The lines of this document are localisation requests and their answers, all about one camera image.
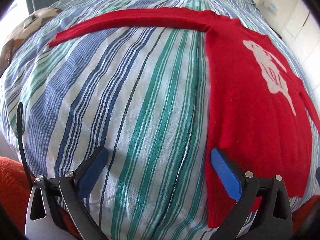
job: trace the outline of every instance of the orange fabric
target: orange fabric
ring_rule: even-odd
[[[23,233],[25,232],[29,197],[30,189],[22,164],[0,157],[0,203]],[[62,208],[60,208],[60,213],[69,231],[80,237],[69,214]]]

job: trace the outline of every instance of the red sweater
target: red sweater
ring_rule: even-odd
[[[244,171],[284,178],[289,197],[302,197],[312,149],[307,111],[318,131],[318,114],[302,81],[268,36],[212,11],[187,8],[131,9],[106,13],[57,34],[49,47],[98,30],[160,26],[206,32],[210,101],[205,176],[208,226],[219,226],[235,201],[210,163],[214,147],[226,151]],[[259,201],[253,205],[256,210]]]

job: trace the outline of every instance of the green stripe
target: green stripe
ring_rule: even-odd
[[[162,50],[157,60],[146,96],[141,107],[141,111],[139,113],[139,117],[137,119],[134,132],[131,137],[128,152],[126,155],[126,160],[124,162],[124,167],[119,176],[111,226],[111,238],[114,240],[119,239],[119,234],[121,230],[120,225],[122,223],[124,212],[126,210],[125,202],[128,195],[131,177],[138,160],[139,151],[142,146],[143,138],[145,137],[145,133],[150,122],[149,117],[155,107],[154,103],[156,101],[160,89],[160,84],[162,76],[164,74],[165,66],[168,61],[169,53],[171,52],[177,34],[177,29],[173,29],[171,31],[169,38],[167,39],[166,44],[164,46],[164,49]]]
[[[141,184],[138,192],[138,198],[135,203],[135,208],[132,215],[132,221],[129,227],[129,232],[127,236],[128,239],[133,239],[138,229],[140,218],[144,212],[146,202],[148,200],[151,181],[153,179],[156,165],[160,157],[162,147],[164,145],[164,139],[169,126],[169,121],[171,119],[174,101],[176,98],[178,81],[179,81],[179,76],[181,71],[181,62],[183,58],[183,50],[186,46],[187,36],[188,36],[188,30],[184,30],[182,39],[177,51],[177,55],[175,57],[175,62],[172,69],[172,75],[169,82],[169,89],[166,94],[159,125],[158,125],[156,135],[154,137],[154,141],[150,150],[150,154],[148,156],[146,166],[143,172],[143,176],[142,176],[142,180],[141,180]]]
[[[189,55],[191,55],[191,51],[193,50],[193,47],[195,44],[194,43],[195,33],[196,32],[194,32],[194,31],[192,32],[190,52],[188,53]],[[183,133],[183,131],[184,131],[185,124],[189,123],[189,120],[190,120],[190,118],[186,118],[187,112],[188,113],[190,112],[190,109],[188,109],[187,106],[188,106],[188,100],[189,100],[190,87],[191,87],[191,85],[193,85],[193,84],[190,84],[191,76],[192,76],[192,72],[190,71],[190,69],[191,69],[191,65],[189,64],[188,71],[187,71],[186,85],[185,85],[186,91],[185,91],[183,103],[181,106],[182,111],[181,111],[181,115],[180,115],[179,122],[177,125],[177,131],[175,134],[175,141],[172,146],[172,150],[170,152],[170,156],[168,158],[167,165],[165,167],[163,179],[162,179],[160,190],[159,190],[159,195],[156,200],[156,206],[155,206],[153,213],[151,215],[151,219],[148,222],[147,229],[141,238],[142,240],[148,239],[151,237],[151,235],[154,234],[154,232],[156,230],[156,225],[159,224],[162,219],[162,217],[157,218],[157,217],[159,217],[159,213],[160,213],[159,208],[161,208],[161,207],[162,207],[162,209],[166,208],[166,206],[170,202],[171,189],[172,189],[174,182],[175,182],[175,179],[176,179],[176,173],[172,173],[172,171],[175,171],[175,168],[172,168],[172,167],[173,167],[174,161],[176,160],[176,157],[179,156],[180,154],[183,154],[183,149],[181,149],[179,151],[180,142],[187,140],[187,133]]]
[[[102,14],[102,13],[105,13],[105,12],[108,12],[108,11],[114,11],[114,10],[119,10],[119,9],[121,9],[121,8],[123,8],[123,7],[125,7],[125,6],[127,6],[127,5],[129,5],[131,2],[132,2],[133,0],[120,0],[118,3],[116,3],[116,2],[110,2],[110,3],[108,3],[108,5],[107,5],[107,7],[103,7],[99,12],[97,12],[96,14],[93,14],[93,13],[89,13],[88,12],[88,10],[85,12],[85,14],[88,14],[88,18],[92,18],[92,17],[94,17],[94,16],[97,16],[97,15],[100,15],[100,14]],[[53,22],[55,22],[57,25],[59,24],[59,22],[61,21],[61,19],[63,19],[63,18],[60,18],[62,15],[63,15],[63,17],[65,18],[65,17],[67,17],[67,16],[69,16],[69,15],[71,15],[72,13],[73,13],[73,10],[67,10],[68,11],[68,14],[63,14],[64,12],[62,12],[61,13],[61,15],[58,15],[57,16],[57,18],[55,18],[55,19],[53,19],[52,21]],[[39,35],[39,38],[41,38],[42,36],[44,36],[45,34],[48,34],[49,32],[51,32],[52,30],[54,30],[55,28],[56,28],[56,26],[52,26],[52,25],[50,25],[50,27],[51,28],[47,28],[47,29],[45,29],[44,28],[44,30],[41,32],[41,35]],[[36,36],[32,39],[32,43],[30,43],[30,46],[29,46],[29,48],[32,48],[32,45],[33,44],[37,44],[38,43],[38,39],[36,38]],[[34,86],[34,87],[36,87],[36,90],[39,88],[39,87],[41,87],[41,85],[43,84],[43,82],[41,81],[41,83],[40,84],[33,84],[31,82],[31,84]],[[29,99],[33,96],[33,94],[34,94],[34,92],[36,91],[36,90],[34,90],[33,92],[32,92],[32,94],[31,95],[29,95],[29,97],[27,98],[27,99],[24,99],[24,98],[22,98],[20,101],[22,101],[23,103],[24,103],[24,105],[27,105],[28,104],[28,102],[29,102]],[[12,127],[12,129],[13,130],[15,130],[15,115],[11,115],[11,112],[14,110],[15,111],[15,109],[16,109],[16,107],[17,107],[17,105],[15,104],[15,105],[13,105],[12,106],[12,108],[11,108],[11,110],[9,111],[9,116],[11,116],[11,121],[10,121],[10,124],[11,124],[11,127]]]
[[[52,70],[54,70],[56,66],[61,62],[61,60],[65,58],[70,48],[77,40],[78,39],[72,39],[70,41],[65,42],[65,44],[63,44],[62,46],[58,46],[48,59],[46,59],[44,62],[40,64],[35,65],[28,79],[31,80],[30,85],[24,87],[24,90],[22,90],[20,96],[20,102],[23,103],[25,109],[27,109],[28,103],[31,97],[34,95],[34,93],[38,90],[39,87],[41,87],[46,82]],[[16,116],[14,110],[17,108],[17,105],[18,103],[14,104],[9,112],[9,115],[12,115],[12,112],[14,112],[14,115],[12,115],[10,120],[10,126],[13,131],[16,130]]]
[[[198,54],[196,53],[194,55],[194,58],[197,60],[198,59]],[[190,57],[189,59],[189,65],[193,65],[195,60],[192,60]],[[185,159],[185,163],[183,164],[181,168],[181,173],[177,175],[176,178],[176,190],[172,194],[171,201],[169,203],[169,207],[167,209],[167,212],[163,218],[163,221],[161,225],[157,228],[156,233],[154,235],[154,238],[156,239],[162,239],[169,228],[173,225],[175,220],[177,219],[183,205],[183,201],[185,198],[185,194],[187,192],[187,185],[189,184],[189,179],[191,176],[192,172],[192,167],[194,165],[194,160],[197,155],[198,151],[198,146],[199,146],[199,139],[197,137],[197,132],[198,130],[198,114],[197,114],[197,100],[198,100],[198,85],[199,85],[199,62],[196,61],[196,67],[193,67],[195,73],[193,75],[194,78],[194,83],[195,85],[193,86],[193,110],[189,111],[189,113],[192,115],[191,116],[191,123],[189,124],[189,129],[187,135],[190,135],[190,140],[188,145],[185,145],[185,149],[188,149],[188,156]]]
[[[140,81],[140,77],[141,77],[142,72],[143,72],[143,70],[144,70],[144,68],[145,68],[145,66],[146,66],[146,63],[147,63],[147,61],[148,61],[151,53],[152,53],[152,52],[154,51],[154,49],[156,48],[156,46],[157,46],[157,44],[158,44],[158,42],[159,42],[159,40],[160,40],[160,38],[161,38],[161,36],[162,36],[162,34],[164,33],[165,30],[166,30],[166,29],[164,28],[164,29],[161,31],[161,33],[159,34],[159,37],[157,38],[157,40],[156,40],[155,44],[153,45],[152,49],[148,52],[148,54],[147,54],[147,56],[146,56],[146,58],[145,58],[145,60],[144,60],[144,62],[143,62],[143,64],[142,64],[142,67],[141,67],[141,69],[140,69],[139,75],[138,75],[138,77],[137,77],[137,79],[136,79],[136,81],[135,81],[135,83],[134,83],[134,86],[133,86],[133,88],[132,88],[131,94],[130,94],[130,96],[129,96],[129,100],[128,100],[128,102],[127,102],[127,104],[126,104],[126,107],[125,107],[125,110],[124,110],[124,114],[123,114],[123,116],[122,116],[122,120],[121,120],[120,127],[119,127],[119,130],[118,130],[117,138],[116,138],[115,148],[114,148],[114,150],[113,150],[113,155],[112,155],[112,159],[111,159],[110,164],[109,164],[108,172],[110,172],[110,169],[111,169],[111,167],[112,167],[114,158],[115,158],[115,156],[116,156],[116,149],[117,149],[116,147],[117,147],[117,144],[118,144],[118,142],[119,142],[120,134],[121,134],[121,132],[122,132],[122,127],[123,127],[125,118],[126,118],[126,116],[127,116],[127,112],[128,112],[130,103],[131,103],[131,101],[132,101],[133,94],[134,94],[134,92],[135,92],[135,90],[136,90],[136,88],[137,88],[137,85],[138,85],[139,81]],[[100,210],[102,210],[102,206],[101,206],[102,203],[103,203],[103,202],[101,201],[101,202],[100,202]],[[99,227],[100,227],[100,228],[101,228],[101,223],[102,223],[102,221],[99,220]]]
[[[194,235],[204,229],[207,225],[207,216],[208,216],[208,209],[207,209],[207,204],[204,208],[204,211],[203,211],[203,215],[202,215],[202,218],[200,220],[200,222],[193,228],[191,228],[188,233],[187,233],[187,236],[184,238],[185,240],[192,240]]]
[[[199,39],[198,40],[204,40],[204,33],[198,33],[199,34]],[[203,51],[203,46],[202,44],[200,44],[199,42],[197,43],[197,48],[198,48],[198,55],[201,55],[201,62],[199,63],[199,76],[200,78],[200,91],[198,94],[199,97],[199,116],[200,116],[200,121],[199,121],[199,138],[201,138],[202,135],[202,129],[203,129],[203,121],[204,121],[204,108],[206,107],[204,105],[204,96],[205,96],[205,87],[206,87],[206,68],[205,68],[205,60],[204,60],[204,51]],[[196,152],[198,152],[198,146],[199,146],[200,140],[198,140],[197,142],[197,147],[196,147]],[[204,153],[202,153],[202,161],[201,163],[204,163]],[[186,215],[184,221],[179,225],[179,227],[175,230],[175,233],[172,236],[172,240],[178,239],[180,233],[182,232],[182,230],[189,224],[191,223],[198,212],[198,209],[200,207],[200,203],[201,203],[201,198],[202,198],[202,191],[203,191],[203,187],[204,187],[204,169],[200,169],[199,173],[198,173],[198,181],[196,184],[196,190],[195,190],[195,194],[193,195],[193,199],[192,199],[192,204],[191,204],[191,208],[189,209],[188,214]]]

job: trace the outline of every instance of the bolt head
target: bolt head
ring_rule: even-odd
[[[281,181],[282,177],[280,175],[276,175],[276,180]]]
[[[36,176],[36,180],[37,181],[41,181],[43,179],[43,175],[38,175],[38,176]]]
[[[246,171],[245,176],[247,178],[252,178],[253,177],[253,173],[251,171]]]
[[[67,178],[72,177],[73,176],[73,171],[67,171],[64,176],[66,176]]]

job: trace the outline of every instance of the white wall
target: white wall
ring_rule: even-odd
[[[280,35],[306,74],[320,110],[320,27],[302,0]]]
[[[273,3],[276,6],[276,15],[272,14],[262,4]],[[278,33],[280,33],[287,24],[298,0],[260,0],[258,4],[262,16],[267,20],[269,25]]]
[[[0,47],[12,30],[29,16],[26,0],[15,0],[0,21]]]
[[[273,3],[273,14],[263,6]],[[260,0],[262,16],[276,30],[300,63],[320,110],[320,27],[302,0]]]

